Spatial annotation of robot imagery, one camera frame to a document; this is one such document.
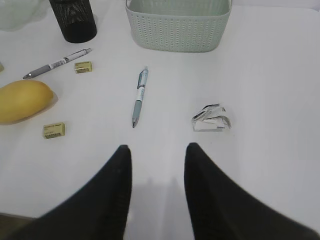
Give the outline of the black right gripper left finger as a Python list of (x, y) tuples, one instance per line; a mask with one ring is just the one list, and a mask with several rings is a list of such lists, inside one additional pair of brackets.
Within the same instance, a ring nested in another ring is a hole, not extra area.
[(132, 195), (132, 156), (120, 145), (66, 201), (14, 231), (8, 240), (122, 240)]

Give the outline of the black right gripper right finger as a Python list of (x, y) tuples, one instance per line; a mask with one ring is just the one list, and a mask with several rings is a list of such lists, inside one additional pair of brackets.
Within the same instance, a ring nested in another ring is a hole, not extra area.
[(318, 240), (319, 233), (265, 205), (190, 143), (184, 189), (196, 240)]

